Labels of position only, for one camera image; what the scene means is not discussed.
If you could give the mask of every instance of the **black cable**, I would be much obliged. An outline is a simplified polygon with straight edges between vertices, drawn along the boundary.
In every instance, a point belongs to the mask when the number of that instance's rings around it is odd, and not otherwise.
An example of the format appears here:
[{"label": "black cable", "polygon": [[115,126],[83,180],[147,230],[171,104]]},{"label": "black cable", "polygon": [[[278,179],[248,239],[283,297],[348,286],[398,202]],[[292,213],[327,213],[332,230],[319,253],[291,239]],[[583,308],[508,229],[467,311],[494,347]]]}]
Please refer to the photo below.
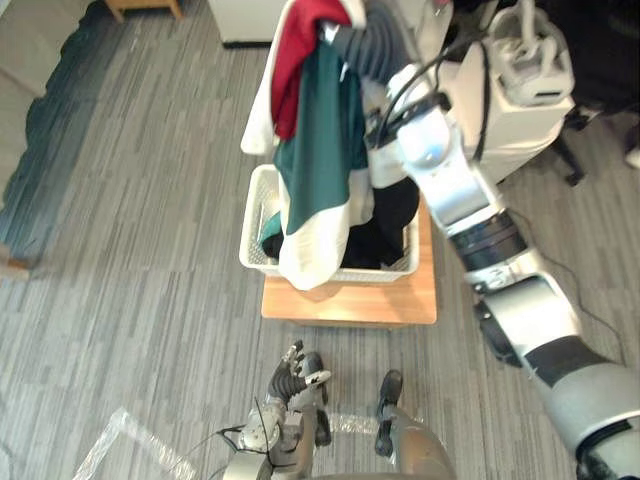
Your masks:
[{"label": "black cable", "polygon": [[527,230],[529,230],[529,236],[531,237],[531,241],[534,245],[536,245],[538,252],[540,253],[540,256],[544,258],[547,262],[564,270],[566,273],[569,274],[569,276],[571,276],[576,286],[576,297],[578,299],[578,306],[580,307],[580,310],[586,313],[591,318],[592,321],[599,323],[603,327],[607,328],[615,336],[616,341],[618,342],[618,349],[620,350],[620,361],[622,365],[626,367],[627,357],[624,353],[624,346],[622,343],[622,336],[620,335],[620,332],[618,332],[618,330],[616,330],[609,322],[602,319],[601,317],[599,317],[598,315],[596,315],[595,313],[593,313],[591,310],[589,310],[587,307],[584,306],[584,302],[582,301],[582,289],[580,287],[580,281],[578,280],[578,276],[576,275],[576,273],[573,270],[571,270],[569,267],[567,267],[565,264],[557,260],[554,260],[553,258],[549,257],[547,254],[545,254],[542,251],[542,249],[540,248],[540,244],[537,242],[535,235],[533,233],[531,220],[529,220],[524,214],[518,212],[517,210],[514,210],[511,207],[509,207],[508,210],[509,210],[509,213],[513,213],[516,217],[520,218],[523,222],[525,222],[525,224],[527,225]]},{"label": "black cable", "polygon": [[222,467],[220,467],[219,469],[217,469],[215,472],[213,472],[213,473],[209,476],[209,478],[207,478],[207,480],[213,480],[214,478],[216,478],[216,476],[218,476],[218,475],[220,475],[222,472],[224,472],[224,471],[227,469],[227,467],[228,467],[228,466],[229,466],[229,465],[223,465]]},{"label": "black cable", "polygon": [[236,453],[238,450],[240,450],[238,448],[238,445],[235,444],[235,442],[233,440],[231,440],[229,437],[227,437],[226,435],[226,430],[219,430],[216,432],[217,435],[220,435],[220,438],[222,438],[222,440],[224,440],[224,443],[227,444],[227,446],[233,450],[234,453]]},{"label": "black cable", "polygon": [[256,408],[258,409],[258,415],[260,415],[260,423],[262,424],[262,431],[264,432],[264,442],[267,446],[267,460],[269,460],[269,464],[273,467],[273,462],[271,461],[271,452],[269,452],[269,437],[267,435],[267,427],[264,424],[264,418],[262,417],[262,410],[260,409],[260,403],[256,397],[253,397],[253,401],[256,402]]},{"label": "black cable", "polygon": [[473,152],[473,159],[479,162],[484,155],[484,144],[487,140],[487,123],[489,122],[489,110],[491,109],[491,77],[490,77],[490,65],[489,65],[489,52],[487,52],[487,46],[484,42],[478,42],[482,49],[482,65],[484,67],[484,86],[482,92],[482,126],[480,127],[480,136],[478,137],[478,144],[476,150]]},{"label": "black cable", "polygon": [[389,123],[389,118],[393,113],[393,109],[398,103],[398,101],[400,100],[400,97],[402,97],[402,95],[405,94],[405,92],[409,89],[409,87],[411,87],[414,84],[414,82],[418,78],[420,78],[422,75],[424,75],[425,72],[427,72],[431,67],[433,67],[434,65],[437,65],[438,62],[442,62],[442,60],[444,60],[447,57],[447,55],[463,47],[467,47],[471,45],[473,42],[481,40],[482,38],[484,38],[485,35],[486,35],[485,32],[480,32],[477,35],[473,35],[470,38],[461,39],[457,42],[452,43],[448,47],[445,47],[436,58],[428,62],[426,65],[423,65],[422,67],[420,67],[418,71],[414,73],[413,76],[404,85],[402,85],[402,87],[400,87],[400,90],[398,90],[396,95],[391,100],[389,107],[387,107],[387,110],[385,111],[385,114],[382,117],[382,121],[380,122],[380,126],[378,127],[378,134],[376,136],[376,142],[375,142],[376,147],[379,148],[381,146],[382,139],[384,137],[384,134],[386,133],[387,124]]},{"label": "black cable", "polygon": [[442,62],[444,62],[444,58],[440,60],[438,63],[436,63],[436,69],[434,72],[434,76],[436,77],[436,84],[433,87],[434,92],[437,92],[438,90],[440,90],[440,67],[442,66]]},{"label": "black cable", "polygon": [[197,450],[199,447],[201,447],[202,445],[207,443],[216,433],[217,432],[213,432],[213,433],[207,435],[205,438],[203,438],[201,441],[199,441],[193,447],[191,447],[191,449],[189,449],[189,451],[186,454],[181,455],[180,456],[180,460],[178,460],[176,463],[174,463],[173,466],[168,470],[168,472],[171,473],[182,462],[186,462],[187,458],[189,457],[189,455],[191,455],[195,450]]}]

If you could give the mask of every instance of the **robotic hand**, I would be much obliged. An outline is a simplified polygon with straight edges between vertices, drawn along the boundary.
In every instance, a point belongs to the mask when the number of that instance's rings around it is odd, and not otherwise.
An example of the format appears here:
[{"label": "robotic hand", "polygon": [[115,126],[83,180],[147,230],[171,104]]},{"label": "robotic hand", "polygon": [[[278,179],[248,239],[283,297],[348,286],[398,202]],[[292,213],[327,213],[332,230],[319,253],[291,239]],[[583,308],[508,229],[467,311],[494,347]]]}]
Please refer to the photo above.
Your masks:
[{"label": "robotic hand", "polygon": [[[535,247],[477,162],[465,157],[460,128],[423,75],[429,65],[406,63],[411,47],[397,16],[372,20],[367,30],[371,26],[378,41],[366,31],[324,27],[325,41],[345,62],[385,84],[393,99],[368,135],[369,161],[395,158],[420,188],[480,298],[475,311],[489,347],[526,371],[575,455],[578,478],[639,478],[640,376],[584,343],[578,316]],[[390,50],[402,61],[380,61]]]},{"label": "robotic hand", "polygon": [[224,437],[235,455],[224,480],[308,478],[316,446],[331,443],[324,370],[320,355],[302,353],[302,341],[292,345],[280,360],[269,382],[265,401],[249,412],[239,433],[239,445]]}]

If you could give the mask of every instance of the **wooden furniture leg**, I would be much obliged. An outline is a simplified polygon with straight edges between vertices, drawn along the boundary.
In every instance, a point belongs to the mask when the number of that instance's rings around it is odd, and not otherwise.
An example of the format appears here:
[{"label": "wooden furniture leg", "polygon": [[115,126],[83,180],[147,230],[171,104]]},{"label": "wooden furniture leg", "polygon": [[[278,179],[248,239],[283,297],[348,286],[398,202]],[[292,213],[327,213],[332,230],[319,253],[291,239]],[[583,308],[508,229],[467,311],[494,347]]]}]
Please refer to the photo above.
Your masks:
[{"label": "wooden furniture leg", "polygon": [[111,13],[113,14],[113,16],[116,19],[116,22],[123,23],[124,22],[124,16],[122,15],[122,12],[120,10],[118,10],[116,7],[114,7],[111,4],[110,0],[104,0],[104,1],[107,4],[107,7],[109,7],[109,10],[111,10]]},{"label": "wooden furniture leg", "polygon": [[0,279],[29,280],[29,268],[25,262],[11,258],[9,247],[0,243]]},{"label": "wooden furniture leg", "polygon": [[183,18],[182,10],[180,9],[180,5],[178,4],[178,0],[169,0],[169,8],[171,9],[171,13],[176,17],[176,20]]}]

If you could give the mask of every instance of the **wooden stool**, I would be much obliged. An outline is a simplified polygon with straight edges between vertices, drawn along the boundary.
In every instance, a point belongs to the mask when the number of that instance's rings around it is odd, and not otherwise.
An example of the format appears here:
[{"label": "wooden stool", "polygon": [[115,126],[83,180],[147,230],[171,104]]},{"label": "wooden stool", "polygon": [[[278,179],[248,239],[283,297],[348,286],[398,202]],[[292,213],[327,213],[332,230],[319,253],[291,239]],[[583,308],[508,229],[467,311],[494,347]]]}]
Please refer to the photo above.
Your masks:
[{"label": "wooden stool", "polygon": [[157,8],[157,7],[169,7],[171,13],[176,19],[183,17],[178,0],[104,0],[113,13],[113,16],[118,23],[124,22],[124,16],[120,10],[127,10],[130,8]]},{"label": "wooden stool", "polygon": [[301,292],[281,277],[266,277],[262,316],[299,325],[396,328],[436,322],[431,223],[420,205],[420,266],[392,283],[329,282]]},{"label": "wooden stool", "polygon": [[29,268],[25,262],[11,258],[9,247],[0,243],[0,280],[12,278],[14,280],[29,280]]}]

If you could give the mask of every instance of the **laundry basket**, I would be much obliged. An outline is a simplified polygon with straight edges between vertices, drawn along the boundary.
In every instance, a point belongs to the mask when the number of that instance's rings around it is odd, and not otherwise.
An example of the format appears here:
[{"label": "laundry basket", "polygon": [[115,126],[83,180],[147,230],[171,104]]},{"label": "laundry basket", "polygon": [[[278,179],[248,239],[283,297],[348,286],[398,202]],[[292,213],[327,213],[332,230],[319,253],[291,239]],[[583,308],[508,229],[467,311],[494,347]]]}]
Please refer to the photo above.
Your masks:
[{"label": "laundry basket", "polygon": [[[260,246],[265,223],[279,210],[278,172],[273,165],[260,165],[251,174],[247,206],[240,239],[240,263],[260,270],[267,276],[280,277],[278,262],[269,258]],[[331,281],[388,283],[416,271],[420,263],[418,213],[404,229],[404,256],[380,270],[340,268]]]}]

